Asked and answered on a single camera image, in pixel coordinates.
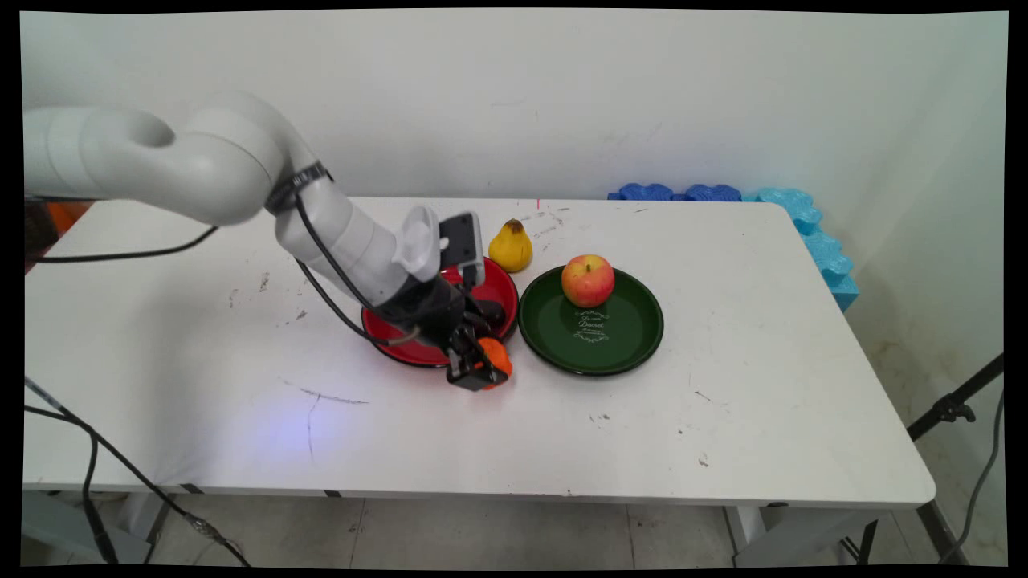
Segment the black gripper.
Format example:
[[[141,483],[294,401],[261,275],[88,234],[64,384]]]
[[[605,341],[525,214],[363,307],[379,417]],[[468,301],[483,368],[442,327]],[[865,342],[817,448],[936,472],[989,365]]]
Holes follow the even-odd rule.
[[[510,357],[499,340],[495,315],[469,311],[472,293],[436,275],[430,281],[408,278],[400,291],[376,308],[376,315],[401,330],[386,347],[433,345],[447,352],[447,381],[472,392],[492,390],[510,378]]]

